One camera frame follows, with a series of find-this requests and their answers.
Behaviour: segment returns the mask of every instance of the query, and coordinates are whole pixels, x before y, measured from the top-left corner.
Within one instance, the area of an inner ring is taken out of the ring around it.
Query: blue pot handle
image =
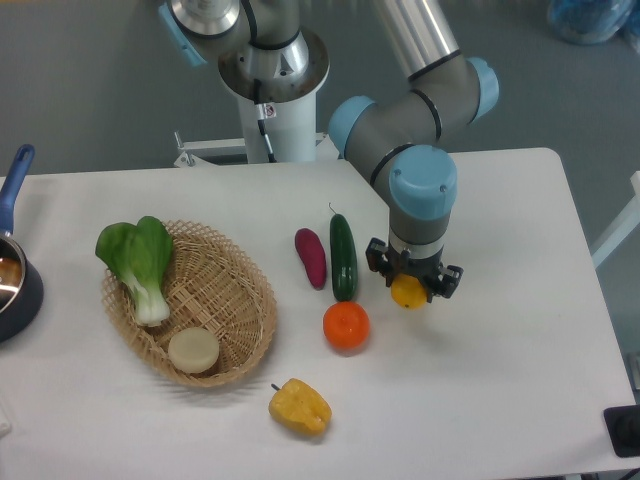
[[[13,207],[35,153],[36,149],[32,145],[22,145],[11,164],[9,174],[0,190],[0,232],[13,233]]]

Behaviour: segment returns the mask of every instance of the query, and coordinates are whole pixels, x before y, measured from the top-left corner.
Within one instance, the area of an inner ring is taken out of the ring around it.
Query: yellow bell pepper
[[[331,419],[331,407],[324,398],[296,378],[275,393],[269,413],[278,423],[305,435],[320,435]]]

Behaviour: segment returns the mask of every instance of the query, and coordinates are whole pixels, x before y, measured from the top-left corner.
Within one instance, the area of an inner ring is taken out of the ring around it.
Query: blue joint cap
[[[398,154],[389,173],[396,204],[419,220],[437,220],[451,212],[458,194],[458,170],[447,152],[416,145]]]
[[[351,97],[333,112],[331,120],[329,120],[329,138],[340,151],[342,158],[344,158],[344,151],[347,148],[351,130],[353,130],[360,115],[375,104],[376,102],[369,97]]]
[[[191,42],[187,40],[182,30],[176,23],[175,19],[171,15],[169,11],[169,7],[167,4],[162,5],[158,8],[158,13],[160,14],[160,18],[162,18],[165,26],[169,30],[173,41],[178,46],[178,49],[184,56],[184,58],[189,62],[189,65],[192,67],[199,67],[200,65],[206,65],[207,61],[202,58],[202,56],[198,53],[198,51],[191,45]]]
[[[468,58],[467,61],[476,69],[478,80],[480,80],[480,103],[478,113],[473,119],[475,122],[498,103],[500,84],[496,72],[483,59],[474,57]]]

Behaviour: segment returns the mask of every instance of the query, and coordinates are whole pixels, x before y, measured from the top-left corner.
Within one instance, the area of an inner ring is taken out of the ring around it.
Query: cooking pot
[[[36,317],[44,288],[38,271],[24,250],[11,238],[13,209],[22,182],[29,171],[35,149],[18,149],[0,190],[0,342],[21,332]]]

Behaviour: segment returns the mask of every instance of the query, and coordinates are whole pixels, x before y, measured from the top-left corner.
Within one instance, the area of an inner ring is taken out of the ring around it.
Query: orange
[[[323,319],[324,336],[337,349],[359,347],[369,336],[369,316],[355,302],[338,302],[329,307]]]

